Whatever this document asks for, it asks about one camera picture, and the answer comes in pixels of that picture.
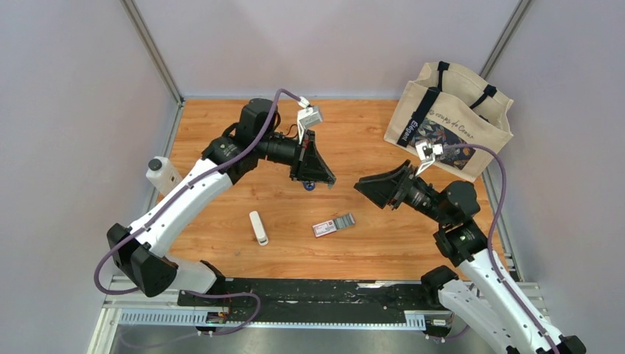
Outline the blue stapler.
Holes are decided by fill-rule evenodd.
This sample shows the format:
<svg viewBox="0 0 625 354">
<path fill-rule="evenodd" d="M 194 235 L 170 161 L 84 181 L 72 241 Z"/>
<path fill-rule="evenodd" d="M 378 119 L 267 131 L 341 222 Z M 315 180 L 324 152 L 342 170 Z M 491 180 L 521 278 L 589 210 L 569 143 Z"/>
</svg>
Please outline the blue stapler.
<svg viewBox="0 0 625 354">
<path fill-rule="evenodd" d="M 315 182 L 303 182 L 302 184 L 306 191 L 312 191 L 316 187 Z"/>
</svg>

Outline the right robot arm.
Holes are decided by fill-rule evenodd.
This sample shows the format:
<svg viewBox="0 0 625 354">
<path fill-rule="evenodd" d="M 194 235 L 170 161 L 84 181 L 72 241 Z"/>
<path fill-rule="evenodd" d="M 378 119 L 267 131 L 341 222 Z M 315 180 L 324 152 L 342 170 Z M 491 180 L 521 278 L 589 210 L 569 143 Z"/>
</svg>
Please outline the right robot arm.
<svg viewBox="0 0 625 354">
<path fill-rule="evenodd" d="M 436 246 L 454 268 L 442 265 L 422 276 L 424 305 L 451 310 L 496 353 L 585 353 L 577 336 L 546 320 L 488 247 L 472 218 L 481 209 L 473 183 L 454 181 L 438 192 L 416 173 L 405 161 L 360 178 L 355 189 L 379 208 L 406 204 L 439 225 Z"/>
</svg>

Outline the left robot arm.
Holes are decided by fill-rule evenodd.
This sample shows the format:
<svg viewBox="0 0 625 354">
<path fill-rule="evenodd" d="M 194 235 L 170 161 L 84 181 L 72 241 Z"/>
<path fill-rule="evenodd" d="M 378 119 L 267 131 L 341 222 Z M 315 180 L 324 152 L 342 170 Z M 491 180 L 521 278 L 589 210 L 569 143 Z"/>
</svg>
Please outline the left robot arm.
<svg viewBox="0 0 625 354">
<path fill-rule="evenodd" d="M 243 106 L 238 122 L 212 140 L 189 173 L 149 212 L 129 226 L 115 223 L 106 234 L 114 265 L 147 297 L 169 288 L 196 292 L 206 305 L 221 303 L 226 287 L 207 262 L 198 264 L 168 255 L 171 245 L 204 208 L 261 160 L 290 168 L 289 178 L 302 184 L 327 184 L 336 177 L 315 143 L 312 126 L 323 121 L 319 108 L 299 98 L 298 133 L 277 131 L 277 103 L 254 98 Z"/>
</svg>

